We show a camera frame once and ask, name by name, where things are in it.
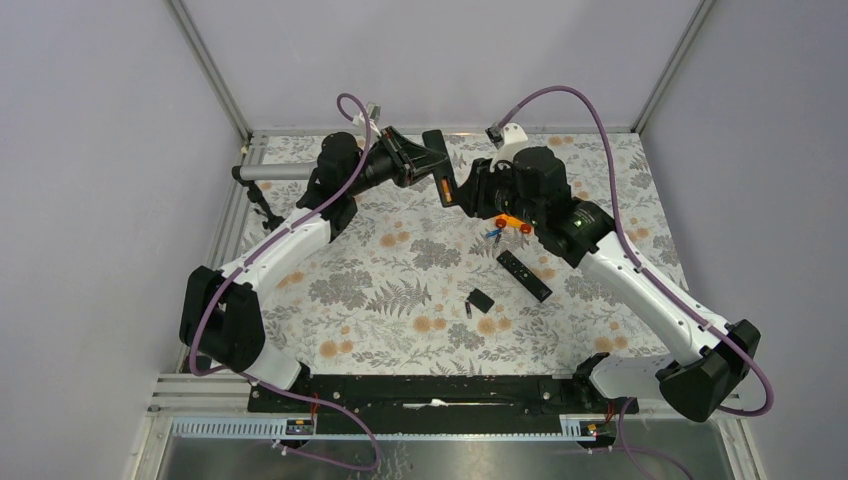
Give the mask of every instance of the floral pattern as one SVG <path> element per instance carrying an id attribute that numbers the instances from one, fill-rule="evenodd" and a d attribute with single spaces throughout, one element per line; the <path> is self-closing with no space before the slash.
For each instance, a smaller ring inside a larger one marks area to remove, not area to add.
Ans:
<path id="1" fill-rule="evenodd" d="M 530 135 L 566 164 L 572 193 L 611 208 L 607 166 L 597 135 Z M 411 136 L 420 142 L 420 137 Z M 654 264 L 685 288 L 683 273 L 635 134 L 610 135 L 627 234 Z M 448 135 L 462 183 L 475 158 L 491 157 L 485 135 Z M 265 163 L 314 161 L 321 137 L 273 137 Z M 286 216 L 305 181 L 262 182 Z M 508 228 L 497 249 L 492 220 L 443 209 L 435 185 L 391 182 L 357 197 L 347 229 L 287 276 L 262 305 L 272 345 L 316 373 L 565 374 L 599 351 L 622 356 L 665 353 L 657 337 L 603 285 L 545 251 L 534 235 Z M 242 249 L 267 235 L 250 211 Z M 554 291 L 538 303 L 495 260 L 511 250 Z M 475 288 L 496 304 L 486 314 L 465 298 Z"/>

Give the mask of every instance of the gray leaf print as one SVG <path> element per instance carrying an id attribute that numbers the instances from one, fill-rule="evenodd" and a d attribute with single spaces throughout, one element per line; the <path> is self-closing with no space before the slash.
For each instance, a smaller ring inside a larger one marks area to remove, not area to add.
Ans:
<path id="1" fill-rule="evenodd" d="M 463 365 L 453 359 L 450 362 L 453 364 L 456 369 L 455 372 L 458 375 L 483 375 L 483 367 L 474 368 L 474 360 L 470 358 L 468 359 L 468 365 Z"/>
<path id="2" fill-rule="evenodd" d="M 360 212 L 359 215 L 353 217 L 353 221 L 350 222 L 342 235 L 350 235 L 356 238 L 359 245 L 364 247 L 368 245 L 368 240 L 371 240 L 371 237 L 377 232 L 376 223 L 373 218 L 369 218 Z"/>
<path id="3" fill-rule="evenodd" d="M 288 339 L 286 338 L 286 334 L 283 331 L 282 325 L 279 322 L 270 321 L 265 325 L 265 334 L 268 337 L 268 340 L 271 342 L 271 345 L 277 347 L 282 350 L 288 344 Z"/>
<path id="4" fill-rule="evenodd" d="M 399 271 L 400 273 L 404 272 L 414 272 L 416 270 L 415 266 L 406 260 L 398 260 L 397 257 L 374 257 L 371 259 L 371 263 L 379 263 L 381 265 L 387 265 Z"/>
<path id="5" fill-rule="evenodd" d="M 358 258 L 333 257 L 321 264 L 324 270 L 349 270 L 354 267 L 361 267 L 362 260 Z"/>
<path id="6" fill-rule="evenodd" d="M 299 307 L 277 305 L 271 310 L 263 310 L 262 317 L 266 320 L 288 321 L 294 315 L 300 313 Z"/>
<path id="7" fill-rule="evenodd" d="M 451 155 L 451 165 L 453 168 L 462 168 L 468 165 L 468 162 L 465 161 L 465 155 L 463 154 L 452 154 Z"/>
<path id="8" fill-rule="evenodd" d="M 553 355 L 560 344 L 559 335 L 541 318 L 533 318 L 519 325 L 515 329 L 515 337 L 518 343 L 530 344 L 534 362 L 538 362 L 542 357 Z"/>
<path id="9" fill-rule="evenodd" d="M 529 246 L 531 236 L 532 235 L 528 235 L 526 233 L 521 233 L 515 228 L 507 227 L 507 229 L 504 230 L 503 235 L 501 235 L 501 242 L 498 244 L 496 251 L 492 248 L 494 245 L 494 239 L 486 238 L 485 235 L 480 234 L 479 237 L 474 239 L 474 244 L 468 248 L 468 253 L 472 255 L 479 255 L 481 257 L 494 258 L 500 255 L 500 252 L 504 250 L 512 250 L 514 252 Z"/>
<path id="10" fill-rule="evenodd" d="M 358 363 L 368 363 L 371 367 L 394 367 L 400 363 L 400 359 L 396 358 L 389 352 L 379 351 L 379 352 L 354 352 L 351 355 L 351 358 L 356 360 Z"/>
<path id="11" fill-rule="evenodd" d="M 388 313 L 389 315 L 397 310 L 398 316 L 406 310 L 406 314 L 409 315 L 409 312 L 416 305 L 424 305 L 427 300 L 433 299 L 430 292 L 427 291 L 427 285 L 422 287 L 418 280 L 415 281 L 414 286 L 404 279 L 401 279 L 400 283 L 403 286 L 386 282 L 386 286 L 380 287 L 380 291 L 368 302 L 368 306 L 365 308 L 372 312 Z"/>
<path id="12" fill-rule="evenodd" d="M 650 187 L 653 182 L 654 180 L 648 172 L 639 172 L 630 179 L 630 185 L 641 189 Z"/>
<path id="13" fill-rule="evenodd" d="M 667 265 L 674 265 L 675 267 L 680 264 L 680 260 L 677 258 L 677 250 L 674 248 L 674 242 L 671 240 L 671 236 L 669 235 L 657 235 L 654 237 L 654 248 L 660 250 L 660 260 Z"/>
<path id="14" fill-rule="evenodd" d="M 630 170 L 639 170 L 640 172 L 648 171 L 648 160 L 645 158 L 644 153 L 637 152 L 636 155 L 633 156 L 633 160 L 630 162 Z"/>
<path id="15" fill-rule="evenodd" d="M 422 270 L 429 270 L 433 266 L 442 268 L 455 267 L 459 265 L 461 255 L 459 250 L 448 248 L 444 243 L 436 243 L 429 238 L 412 242 L 409 251 L 418 253 L 412 262 Z"/>
<path id="16" fill-rule="evenodd" d="M 333 273 L 329 280 L 316 280 L 309 286 L 309 297 L 324 305 L 341 303 L 348 310 L 365 305 L 363 288 L 371 287 L 371 274 L 363 270 Z"/>
<path id="17" fill-rule="evenodd" d="M 483 350 L 477 355 L 477 359 L 488 360 L 490 362 L 496 362 L 498 360 L 513 362 L 519 355 L 524 355 L 524 353 L 524 349 L 516 345 L 510 345 L 509 347 L 498 345 L 494 350 Z"/>
<path id="18" fill-rule="evenodd" d="M 584 302 L 603 300 L 610 305 L 621 303 L 618 298 L 600 282 L 580 277 L 570 276 L 565 280 L 565 291 L 572 297 L 579 297 Z"/>
<path id="19" fill-rule="evenodd" d="M 419 136 L 410 139 L 421 142 Z M 270 137 L 263 163 L 314 161 L 322 140 L 321 136 Z M 495 152 L 484 134 L 446 135 L 445 140 L 460 183 L 474 159 Z M 597 135 L 534 134 L 529 140 L 533 146 L 552 145 L 567 166 L 574 193 L 585 191 L 609 211 L 607 165 Z M 640 248 L 669 278 L 685 286 L 638 135 L 614 134 L 610 142 L 615 157 L 626 160 L 617 170 L 622 218 L 628 230 L 648 230 L 649 236 L 639 234 Z M 298 181 L 260 182 L 259 186 L 274 211 L 285 216 L 305 185 Z M 494 228 L 492 220 L 443 209 L 436 193 L 428 177 L 408 189 L 384 185 L 358 196 L 359 213 L 337 241 L 306 260 L 309 275 L 303 283 L 276 289 L 263 305 L 263 330 L 269 344 L 327 374 L 570 373 L 592 355 L 598 341 L 612 343 L 622 355 L 665 353 L 659 339 L 611 292 L 569 270 L 533 235 L 507 229 L 498 251 L 492 251 L 492 239 L 478 239 Z M 265 238 L 263 220 L 251 207 L 239 246 L 249 247 Z M 418 242 L 411 250 L 417 239 L 432 242 Z M 539 304 L 529 296 L 494 261 L 503 248 L 515 252 L 528 266 L 556 270 L 549 285 L 559 298 Z M 458 264 L 452 249 L 459 252 Z M 370 273 L 373 285 L 368 287 L 356 274 L 332 276 L 348 271 Z M 464 321 L 464 295 L 474 288 L 499 299 L 502 311 L 493 320 L 503 315 L 512 319 L 511 328 L 486 336 L 477 330 L 479 317 Z M 419 316 L 430 319 L 426 333 L 414 328 L 414 318 Z M 321 356 L 319 347 L 326 342 L 335 342 L 341 353 L 333 358 Z"/>
<path id="20" fill-rule="evenodd" d="M 448 329 L 448 341 L 454 348 L 463 346 L 471 351 L 477 350 L 486 343 L 482 335 L 468 330 L 464 323 L 454 323 Z"/>

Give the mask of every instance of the black remote control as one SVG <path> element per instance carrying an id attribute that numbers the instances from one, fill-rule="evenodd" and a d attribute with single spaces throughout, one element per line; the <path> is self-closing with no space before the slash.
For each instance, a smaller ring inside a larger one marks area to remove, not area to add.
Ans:
<path id="1" fill-rule="evenodd" d="M 546 298 L 551 296 L 551 289 L 548 288 L 544 282 L 539 280 L 539 277 L 531 272 L 526 265 L 521 263 L 521 260 L 515 258 L 515 255 L 513 255 L 512 252 L 509 250 L 504 251 L 498 255 L 497 260 L 498 263 L 503 265 L 504 268 L 506 268 L 519 283 L 524 285 L 524 288 L 526 288 L 527 291 L 536 297 L 537 300 L 544 302 Z"/>

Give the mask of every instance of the white wall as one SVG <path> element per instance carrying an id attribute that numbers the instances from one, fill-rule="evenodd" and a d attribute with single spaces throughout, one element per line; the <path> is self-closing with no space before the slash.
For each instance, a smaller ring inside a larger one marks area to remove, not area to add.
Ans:
<path id="1" fill-rule="evenodd" d="M 631 126 L 698 0 L 189 0 L 248 123 L 345 125 L 335 98 L 383 106 L 382 123 L 488 127 L 548 85 L 583 90 Z M 575 99 L 534 103 L 527 126 L 594 126 Z"/>
<path id="2" fill-rule="evenodd" d="M 844 0 L 718 2 L 643 137 L 696 297 L 762 332 L 771 480 L 848 475 L 846 45 Z"/>
<path id="3" fill-rule="evenodd" d="M 0 477 L 121 474 L 239 141 L 162 1 L 0 3 Z"/>

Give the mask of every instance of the cable connector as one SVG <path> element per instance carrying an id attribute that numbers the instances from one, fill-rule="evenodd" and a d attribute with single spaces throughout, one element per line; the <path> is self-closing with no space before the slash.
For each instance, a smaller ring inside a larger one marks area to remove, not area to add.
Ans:
<path id="1" fill-rule="evenodd" d="M 368 123 L 371 124 L 371 133 L 379 137 L 380 129 L 377 128 L 377 122 L 380 121 L 380 106 L 376 103 L 368 102 L 365 108 L 368 111 Z M 365 117 L 362 115 L 362 112 L 356 114 L 350 123 L 357 127 L 362 127 L 363 131 L 365 130 Z"/>
<path id="2" fill-rule="evenodd" d="M 498 126 L 498 122 L 493 123 L 491 127 L 486 129 L 486 136 L 489 137 L 489 141 L 492 142 L 495 148 L 501 148 L 503 146 L 503 129 Z"/>

